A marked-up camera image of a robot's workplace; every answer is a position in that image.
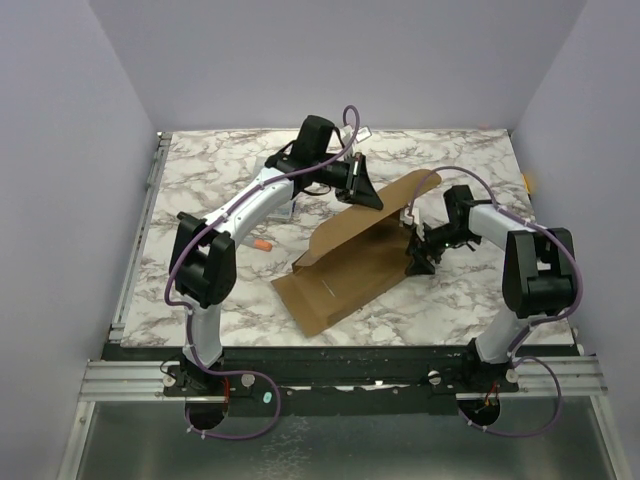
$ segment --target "cardboard flap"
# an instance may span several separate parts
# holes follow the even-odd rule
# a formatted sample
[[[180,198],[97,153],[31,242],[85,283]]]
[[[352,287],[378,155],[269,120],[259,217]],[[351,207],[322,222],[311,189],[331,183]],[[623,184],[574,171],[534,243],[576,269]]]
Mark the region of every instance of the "cardboard flap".
[[[429,172],[426,169],[415,170],[383,187],[378,192],[384,204],[380,211],[352,205],[318,225],[309,238],[309,249],[294,262],[294,272],[299,267],[313,265],[323,255],[403,208],[411,201],[416,187]],[[437,173],[432,175],[420,188],[420,195],[437,187],[440,181]]]

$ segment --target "brown cardboard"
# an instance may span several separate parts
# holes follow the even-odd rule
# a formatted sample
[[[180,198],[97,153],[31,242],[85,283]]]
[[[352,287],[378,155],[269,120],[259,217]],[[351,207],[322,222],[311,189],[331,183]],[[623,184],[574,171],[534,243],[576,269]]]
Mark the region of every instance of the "brown cardboard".
[[[400,283],[409,264],[409,231],[398,212],[429,170],[382,188],[381,211],[353,205],[318,225],[293,272],[271,283],[307,336],[316,335]],[[436,174],[420,195],[440,184]]]

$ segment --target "tabletop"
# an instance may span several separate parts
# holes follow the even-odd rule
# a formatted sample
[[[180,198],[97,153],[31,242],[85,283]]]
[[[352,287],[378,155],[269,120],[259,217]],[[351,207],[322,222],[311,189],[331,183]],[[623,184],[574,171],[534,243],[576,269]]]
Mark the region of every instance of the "tabletop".
[[[196,217],[222,206],[252,179],[257,158],[265,159],[295,139],[297,130],[178,132],[173,135],[153,208],[133,296],[125,316],[122,345],[179,346],[184,311],[163,301],[169,258],[180,211]],[[376,187],[418,168],[466,167],[482,177],[498,201],[533,218],[533,209],[505,130],[374,131],[358,145],[367,155]],[[447,220],[442,194],[468,184],[475,198],[486,192],[459,172],[442,172],[440,187],[418,200],[431,226]],[[347,208],[330,193],[301,194],[287,223],[267,220],[252,235],[273,244],[271,252],[241,245],[238,280],[223,303],[221,337],[233,346],[459,345],[478,336],[501,305],[504,255],[489,242],[475,252],[447,251],[434,276],[407,278],[319,335],[307,338],[270,281],[290,272],[321,222]],[[573,343],[566,321],[543,325],[527,343]]]

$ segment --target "metal floor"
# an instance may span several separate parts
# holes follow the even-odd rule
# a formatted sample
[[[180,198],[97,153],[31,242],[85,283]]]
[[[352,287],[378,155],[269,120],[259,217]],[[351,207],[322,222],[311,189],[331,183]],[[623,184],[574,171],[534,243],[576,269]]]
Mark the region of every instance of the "metal floor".
[[[502,402],[496,427],[546,422],[549,399]],[[249,432],[265,419],[227,419]],[[283,417],[256,440],[201,440],[186,433],[183,406],[96,406],[80,475],[84,480],[256,479],[612,479],[589,398],[571,398],[556,428],[512,440],[472,430],[459,417]]]

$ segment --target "light gray wall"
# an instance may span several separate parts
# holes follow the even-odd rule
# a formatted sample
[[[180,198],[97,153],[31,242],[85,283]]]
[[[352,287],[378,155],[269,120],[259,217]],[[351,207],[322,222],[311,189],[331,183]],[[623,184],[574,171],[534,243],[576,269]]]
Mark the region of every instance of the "light gray wall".
[[[513,135],[536,214],[567,226],[598,353],[640,478],[640,2],[590,0]]]
[[[0,477],[50,479],[157,137],[84,0],[4,2],[0,64]]]
[[[158,129],[514,128],[584,0],[90,0]]]

